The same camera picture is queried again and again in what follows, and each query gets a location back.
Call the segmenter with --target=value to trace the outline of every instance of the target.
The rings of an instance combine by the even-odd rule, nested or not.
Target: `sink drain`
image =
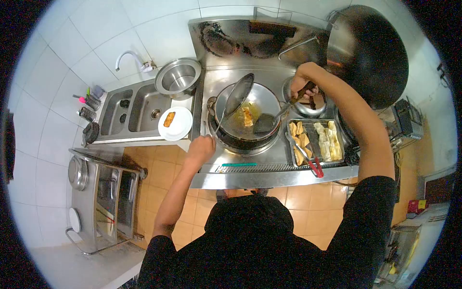
[[[160,109],[154,109],[152,112],[151,112],[151,119],[157,119],[160,117]]]
[[[127,114],[126,114],[126,113],[122,113],[122,115],[121,115],[120,118],[119,118],[119,122],[120,122],[120,123],[124,123],[126,118],[127,118]]]

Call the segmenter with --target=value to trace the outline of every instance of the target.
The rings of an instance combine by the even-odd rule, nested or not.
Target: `wok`
[[[374,110],[402,95],[409,75],[404,44],[377,10],[351,6],[330,17],[327,69],[353,87]]]

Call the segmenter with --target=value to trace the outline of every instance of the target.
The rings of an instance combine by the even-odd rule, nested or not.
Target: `faucet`
[[[117,58],[116,62],[115,62],[115,70],[116,71],[119,71],[120,68],[119,68],[119,63],[120,63],[120,59],[122,59],[122,56],[124,56],[125,54],[131,54],[135,60],[136,60],[136,63],[138,64],[138,66],[140,67],[140,70],[144,73],[146,72],[150,72],[154,69],[154,66],[153,66],[153,62],[151,60],[149,60],[148,62],[143,62],[141,60],[141,58],[138,56],[138,54],[136,54],[135,52],[131,51],[131,50],[127,50],[127,51],[124,51],[122,54],[119,55],[119,57]]]

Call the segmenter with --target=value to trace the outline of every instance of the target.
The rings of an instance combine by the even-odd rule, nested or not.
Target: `tongs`
[[[313,173],[315,174],[315,177],[317,178],[322,178],[324,177],[324,173],[322,172],[322,168],[321,168],[321,164],[319,163],[319,159],[318,157],[315,155],[315,152],[313,150],[313,147],[311,146],[311,142],[309,143],[310,145],[310,150],[311,152],[313,153],[313,156],[315,157],[315,163],[316,163],[316,166],[311,162],[311,160],[309,159],[308,155],[306,154],[306,152],[304,150],[302,150],[302,148],[295,142],[295,140],[288,134],[286,133],[286,138],[287,140],[289,141],[289,143],[294,146],[295,148],[297,148],[297,150],[299,152],[302,153],[302,156],[303,158],[308,162],[308,165],[310,166],[310,168],[312,169]]]

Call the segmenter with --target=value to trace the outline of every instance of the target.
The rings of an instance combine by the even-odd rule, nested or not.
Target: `kitchen sink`
[[[142,86],[133,100],[128,122],[131,132],[157,130],[160,116],[170,108],[171,98],[156,91],[155,85]]]
[[[100,129],[102,135],[116,135],[123,130],[132,95],[133,90],[128,89],[115,93],[106,100],[108,105],[103,114],[103,121],[101,122]]]

